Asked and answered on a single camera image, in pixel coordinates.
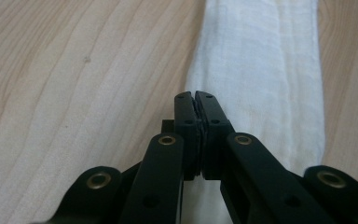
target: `wooden table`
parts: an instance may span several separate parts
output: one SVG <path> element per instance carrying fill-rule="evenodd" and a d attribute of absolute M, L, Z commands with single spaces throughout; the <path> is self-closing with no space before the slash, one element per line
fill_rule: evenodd
<path fill-rule="evenodd" d="M 0 207 L 0 222 L 54 212 L 90 167 L 142 159 L 184 90 L 203 9 L 194 0 L 0 1 L 0 204 L 10 195 L 17 205 Z M 358 1 L 321 0 L 319 16 L 324 163 L 358 179 Z"/>

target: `wood grain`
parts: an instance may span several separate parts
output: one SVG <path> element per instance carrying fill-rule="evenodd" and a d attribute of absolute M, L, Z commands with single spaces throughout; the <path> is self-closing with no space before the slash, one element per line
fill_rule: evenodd
<path fill-rule="evenodd" d="M 358 1 L 320 1 L 324 163 L 358 179 Z"/>
<path fill-rule="evenodd" d="M 324 163 L 358 179 L 358 1 L 319 8 Z M 45 220 L 83 171 L 143 157 L 184 89 L 203 9 L 0 0 L 0 223 Z"/>
<path fill-rule="evenodd" d="M 46 220 L 83 171 L 142 159 L 184 90 L 203 9 L 0 1 L 0 223 Z"/>

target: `white cloth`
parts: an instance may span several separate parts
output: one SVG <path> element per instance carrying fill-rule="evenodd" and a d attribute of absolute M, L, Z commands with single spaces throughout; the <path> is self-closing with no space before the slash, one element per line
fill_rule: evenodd
<path fill-rule="evenodd" d="M 217 97 L 236 132 L 303 175 L 324 153 L 316 0 L 207 0 L 187 91 Z M 230 223 L 218 182 L 186 183 L 183 223 Z"/>

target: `folded towel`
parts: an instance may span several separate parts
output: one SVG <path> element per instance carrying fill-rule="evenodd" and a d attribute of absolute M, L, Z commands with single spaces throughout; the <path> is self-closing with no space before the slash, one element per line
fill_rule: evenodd
<path fill-rule="evenodd" d="M 324 153 L 316 0 L 207 0 L 186 89 L 302 175 Z M 183 223 L 230 223 L 219 182 L 186 183 Z"/>

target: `metal grommet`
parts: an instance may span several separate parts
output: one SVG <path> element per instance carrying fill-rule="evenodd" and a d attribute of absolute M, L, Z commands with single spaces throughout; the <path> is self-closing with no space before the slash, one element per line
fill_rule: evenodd
<path fill-rule="evenodd" d="M 172 136 L 162 136 L 158 139 L 158 142 L 164 146 L 170 146 L 176 142 L 176 139 Z"/>
<path fill-rule="evenodd" d="M 336 189 L 343 189 L 347 186 L 347 183 L 339 175 L 331 173 L 329 171 L 320 171 L 318 174 L 318 179 L 322 181 L 325 185 Z"/>
<path fill-rule="evenodd" d="M 252 143 L 252 138 L 245 135 L 235 136 L 235 141 L 241 145 L 250 145 Z"/>
<path fill-rule="evenodd" d="M 111 180 L 112 177 L 109 174 L 105 172 L 99 172 L 89 177 L 87 180 L 87 186 L 90 189 L 101 189 L 108 185 Z"/>

